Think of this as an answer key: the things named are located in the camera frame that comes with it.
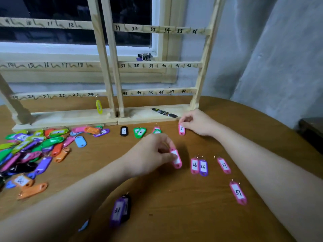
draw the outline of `black key tag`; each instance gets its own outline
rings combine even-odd
[[[131,212],[131,198],[130,195],[125,194],[121,197],[124,200],[125,207],[123,210],[123,214],[121,217],[121,222],[126,222],[130,218],[130,212]]]
[[[122,126],[120,128],[120,135],[125,137],[128,136],[129,132],[128,132],[128,128],[126,126]]]

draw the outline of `round table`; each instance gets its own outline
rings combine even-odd
[[[187,104],[191,96],[124,97],[125,107]],[[101,98],[103,107],[107,100]],[[38,99],[22,101],[31,112],[95,109],[95,98]],[[293,130],[275,119],[245,105],[229,100],[201,97],[200,109],[218,122],[323,178],[322,156]],[[14,122],[6,107],[0,106],[1,143],[12,133]],[[187,130],[178,134],[178,122],[128,125],[129,135],[119,135],[121,126],[109,126],[111,132],[94,138],[83,134],[87,146],[71,144],[72,152],[61,163],[51,163],[45,173],[36,177],[36,184],[48,182],[46,191],[17,201],[18,188],[0,192],[1,219],[63,190],[125,154],[139,141],[135,127],[154,126],[174,141],[183,166],[174,169],[164,165],[153,173],[133,178],[115,189],[99,210],[91,216],[89,226],[76,233],[71,241],[294,241],[275,218],[218,141]],[[190,159],[202,155],[208,162],[209,175],[192,175]],[[214,156],[226,160],[232,174],[226,175]],[[239,205],[229,187],[234,180],[248,199]],[[118,229],[109,228],[114,202],[129,192],[132,198],[130,219]]]

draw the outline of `person's right hand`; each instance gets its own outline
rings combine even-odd
[[[199,109],[194,109],[183,114],[179,124],[187,129],[190,129],[202,136],[209,136],[210,130],[216,123],[211,117]]]

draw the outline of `wooden base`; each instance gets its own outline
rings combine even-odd
[[[18,132],[20,130],[35,131],[45,127],[57,128],[60,126],[74,127],[84,126],[87,124],[102,124],[106,126],[117,125],[118,118],[110,118],[110,109],[103,109],[102,114],[98,114],[96,109],[89,110],[70,110],[55,112],[38,112],[31,113],[35,118],[32,124],[15,125],[12,130]]]
[[[162,121],[176,121],[179,120],[184,112],[189,111],[190,105],[162,105],[162,106],[145,106],[124,108],[125,118],[118,118],[119,125],[162,122]],[[168,113],[178,115],[177,118],[172,118],[153,111],[152,108],[157,108]]]

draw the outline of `hanging yellow key tag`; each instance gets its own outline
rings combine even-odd
[[[97,106],[97,111],[99,114],[102,114],[103,109],[102,109],[101,101],[98,99],[98,96],[95,96],[95,99],[96,99],[95,105]]]

